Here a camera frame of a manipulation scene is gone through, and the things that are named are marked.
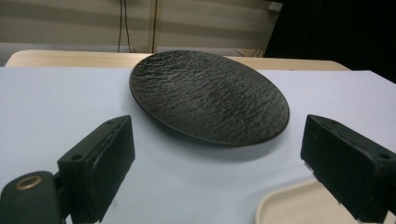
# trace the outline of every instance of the electrical cable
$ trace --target electrical cable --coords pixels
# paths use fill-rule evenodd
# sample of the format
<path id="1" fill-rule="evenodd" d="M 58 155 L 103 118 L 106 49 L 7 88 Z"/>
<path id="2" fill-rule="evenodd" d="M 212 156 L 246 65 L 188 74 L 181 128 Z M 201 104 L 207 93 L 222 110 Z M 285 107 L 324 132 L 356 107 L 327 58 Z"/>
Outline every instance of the electrical cable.
<path id="1" fill-rule="evenodd" d="M 123 1 L 124 1 L 124 12 L 125 12 L 125 18 L 124 18 L 125 19 L 125 29 L 126 29 L 126 36 L 128 39 L 128 49 L 129 49 L 129 52 L 132 53 L 131 43 L 129 41 L 129 30 L 128 30 L 128 22 L 127 22 L 128 16 L 126 14 L 126 0 L 123 0 Z"/>
<path id="2" fill-rule="evenodd" d="M 119 34 L 119 48 L 117 52 L 120 52 L 121 33 L 122 33 L 122 0 L 120 0 L 120 34 Z"/>
<path id="3" fill-rule="evenodd" d="M 257 53 L 257 50 L 258 49 L 254 50 L 254 52 L 250 55 L 250 57 L 253 57 Z"/>
<path id="4" fill-rule="evenodd" d="M 259 52 L 257 52 L 256 58 L 258 58 L 258 57 L 260 56 L 261 53 L 262 53 L 262 49 L 260 49 Z"/>
<path id="5" fill-rule="evenodd" d="M 245 57 L 245 55 L 243 55 L 239 50 L 234 49 L 238 54 L 240 54 L 242 57 Z"/>

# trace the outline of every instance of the beige tray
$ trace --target beige tray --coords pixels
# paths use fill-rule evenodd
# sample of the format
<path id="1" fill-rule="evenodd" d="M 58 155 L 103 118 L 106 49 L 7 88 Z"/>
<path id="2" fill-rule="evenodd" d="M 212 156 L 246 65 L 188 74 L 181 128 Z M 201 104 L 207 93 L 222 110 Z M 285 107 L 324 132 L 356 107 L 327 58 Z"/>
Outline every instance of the beige tray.
<path id="1" fill-rule="evenodd" d="M 396 217 L 388 213 L 385 224 Z M 357 224 L 357 220 L 318 181 L 270 193 L 262 199 L 256 224 Z"/>

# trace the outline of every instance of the wall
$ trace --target wall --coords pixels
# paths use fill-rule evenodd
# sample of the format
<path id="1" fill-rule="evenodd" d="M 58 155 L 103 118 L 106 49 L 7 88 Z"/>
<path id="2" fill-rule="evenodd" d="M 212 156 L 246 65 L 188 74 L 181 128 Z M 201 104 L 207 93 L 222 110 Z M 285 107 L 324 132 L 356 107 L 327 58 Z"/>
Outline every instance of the wall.
<path id="1" fill-rule="evenodd" d="M 277 13 L 265 0 L 162 0 L 157 47 L 265 49 Z"/>
<path id="2" fill-rule="evenodd" d="M 138 52 L 264 49 L 277 18 L 265 0 L 126 2 L 130 40 Z M 120 0 L 0 0 L 0 43 L 117 46 L 119 29 Z M 121 44 L 127 45 L 125 30 L 122 34 Z"/>
<path id="3" fill-rule="evenodd" d="M 130 40 L 143 51 L 152 46 L 151 4 L 127 0 Z M 117 46 L 119 29 L 120 0 L 0 0 L 0 42 Z"/>

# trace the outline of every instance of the textured ceramic plate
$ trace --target textured ceramic plate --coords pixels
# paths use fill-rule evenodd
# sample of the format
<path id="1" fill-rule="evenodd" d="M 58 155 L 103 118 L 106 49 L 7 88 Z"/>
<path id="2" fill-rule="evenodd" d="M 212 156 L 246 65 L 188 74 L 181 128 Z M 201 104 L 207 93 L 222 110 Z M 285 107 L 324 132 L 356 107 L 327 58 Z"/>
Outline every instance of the textured ceramic plate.
<path id="1" fill-rule="evenodd" d="M 289 121 L 288 103 L 271 81 L 215 54 L 154 54 L 135 67 L 130 88 L 152 117 L 209 142 L 257 144 L 281 133 Z"/>

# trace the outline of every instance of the white tabletop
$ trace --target white tabletop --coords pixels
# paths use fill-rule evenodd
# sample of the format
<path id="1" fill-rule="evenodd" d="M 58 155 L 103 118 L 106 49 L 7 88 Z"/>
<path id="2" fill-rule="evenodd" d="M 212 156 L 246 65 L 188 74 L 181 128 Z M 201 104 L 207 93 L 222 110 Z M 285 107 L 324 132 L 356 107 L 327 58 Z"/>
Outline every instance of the white tabletop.
<path id="1" fill-rule="evenodd" d="M 313 178 L 300 159 L 307 114 L 395 151 L 395 84 L 371 72 L 261 72 L 288 100 L 290 123 L 269 142 L 222 147 L 147 115 L 130 93 L 131 69 L 0 68 L 0 188 L 26 173 L 56 173 L 67 150 L 127 114 L 136 160 L 104 223 L 253 223 L 262 197 Z"/>

